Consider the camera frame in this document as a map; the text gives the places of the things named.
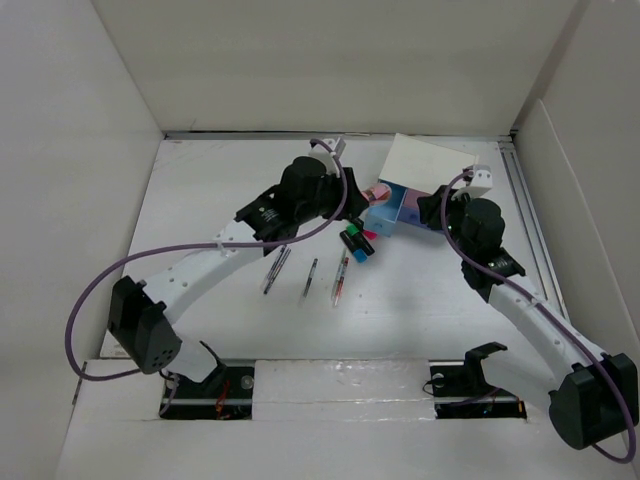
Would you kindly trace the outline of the light blue drawer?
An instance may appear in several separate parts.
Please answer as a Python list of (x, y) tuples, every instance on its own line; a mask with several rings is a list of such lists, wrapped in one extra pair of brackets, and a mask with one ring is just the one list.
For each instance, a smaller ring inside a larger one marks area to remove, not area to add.
[(388, 184), (392, 190), (392, 196), (383, 205), (368, 208), (364, 219), (365, 229), (377, 235), (390, 237), (396, 227), (398, 211), (402, 206), (406, 187), (394, 183), (379, 182)]

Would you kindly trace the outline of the white drawer organizer cabinet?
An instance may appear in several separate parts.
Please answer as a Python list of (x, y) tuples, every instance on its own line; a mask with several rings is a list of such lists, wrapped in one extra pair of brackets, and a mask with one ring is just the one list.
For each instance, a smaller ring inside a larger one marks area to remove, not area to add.
[(432, 194), (477, 161), (477, 155), (396, 134), (379, 180)]

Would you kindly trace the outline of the red clear pen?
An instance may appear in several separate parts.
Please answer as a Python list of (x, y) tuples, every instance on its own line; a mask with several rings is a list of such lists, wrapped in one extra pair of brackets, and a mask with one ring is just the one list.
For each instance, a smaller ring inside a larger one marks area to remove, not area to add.
[(340, 263), (337, 269), (334, 285), (332, 288), (332, 293), (331, 293), (331, 302), (334, 307), (337, 306), (337, 303), (338, 303), (338, 290), (339, 290), (339, 287), (341, 286), (341, 283), (343, 282), (344, 270), (348, 263), (347, 254), (348, 254), (348, 250), (346, 247), (344, 247), (342, 251)]

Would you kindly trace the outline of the black refill pen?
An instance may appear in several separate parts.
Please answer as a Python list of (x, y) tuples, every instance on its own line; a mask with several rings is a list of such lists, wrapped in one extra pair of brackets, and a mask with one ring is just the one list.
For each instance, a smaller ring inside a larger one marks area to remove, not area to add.
[(317, 257), (314, 258), (313, 261), (312, 261), (310, 270), (308, 272), (307, 278), (306, 278), (306, 282), (305, 282), (305, 285), (304, 285), (304, 288), (303, 288), (303, 291), (302, 291), (302, 294), (301, 294), (301, 297), (300, 297), (299, 304), (303, 304), (306, 301), (306, 299), (307, 299), (307, 297), (309, 295), (309, 291), (311, 289), (311, 285), (312, 285), (312, 282), (313, 282), (313, 279), (314, 279), (314, 275), (315, 275), (318, 263), (319, 263), (319, 259)]

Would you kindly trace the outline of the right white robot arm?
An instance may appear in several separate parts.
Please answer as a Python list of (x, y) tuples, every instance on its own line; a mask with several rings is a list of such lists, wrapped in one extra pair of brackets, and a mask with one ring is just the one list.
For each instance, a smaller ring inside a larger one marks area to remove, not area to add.
[(491, 200), (441, 186), (417, 200), (421, 223), (444, 233), (461, 257), (470, 288), (506, 317), (548, 367), (539, 372), (508, 359), (499, 343), (468, 351), (462, 381), (473, 393), (496, 386), (547, 413), (571, 448), (594, 448), (627, 464), (637, 451), (638, 369), (624, 353), (611, 355), (580, 334), (535, 292), (525, 269), (503, 248), (505, 222)]

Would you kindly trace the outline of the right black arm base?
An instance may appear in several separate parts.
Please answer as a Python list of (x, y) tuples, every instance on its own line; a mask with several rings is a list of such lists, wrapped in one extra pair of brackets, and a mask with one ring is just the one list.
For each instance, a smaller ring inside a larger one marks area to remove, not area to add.
[(430, 363), (430, 378), (422, 391), (435, 402), (437, 420), (527, 419), (525, 404), (504, 389), (486, 382), (481, 362), (507, 347), (490, 342), (465, 353), (462, 360)]

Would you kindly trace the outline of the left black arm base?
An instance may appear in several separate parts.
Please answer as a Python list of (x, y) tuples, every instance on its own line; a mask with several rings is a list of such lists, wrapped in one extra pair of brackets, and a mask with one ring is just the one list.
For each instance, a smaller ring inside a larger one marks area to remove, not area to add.
[(241, 421), (252, 418), (255, 362), (230, 360), (222, 379), (211, 390), (179, 376), (166, 374), (159, 416), (165, 420)]

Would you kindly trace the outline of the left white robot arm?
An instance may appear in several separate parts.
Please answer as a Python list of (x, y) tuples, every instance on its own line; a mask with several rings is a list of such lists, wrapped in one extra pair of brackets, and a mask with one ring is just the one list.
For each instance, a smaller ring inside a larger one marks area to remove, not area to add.
[(350, 220), (370, 200), (352, 168), (330, 173), (316, 158), (295, 158), (278, 184), (236, 213), (216, 236), (215, 247), (199, 247), (146, 280), (118, 280), (112, 289), (109, 332), (142, 373), (167, 369), (188, 379), (199, 395), (216, 394), (224, 371), (218, 356), (204, 343), (180, 337), (174, 324), (221, 281), (292, 241), (301, 225), (318, 217)]

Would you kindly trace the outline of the pink drawer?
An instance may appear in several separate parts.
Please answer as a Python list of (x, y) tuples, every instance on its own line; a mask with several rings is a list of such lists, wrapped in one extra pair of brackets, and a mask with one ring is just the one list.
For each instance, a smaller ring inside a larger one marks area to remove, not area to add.
[(418, 199), (422, 197), (427, 197), (428, 194), (426, 192), (422, 192), (419, 190), (407, 188), (404, 196), (404, 200), (402, 203), (402, 207), (409, 210), (418, 211)]

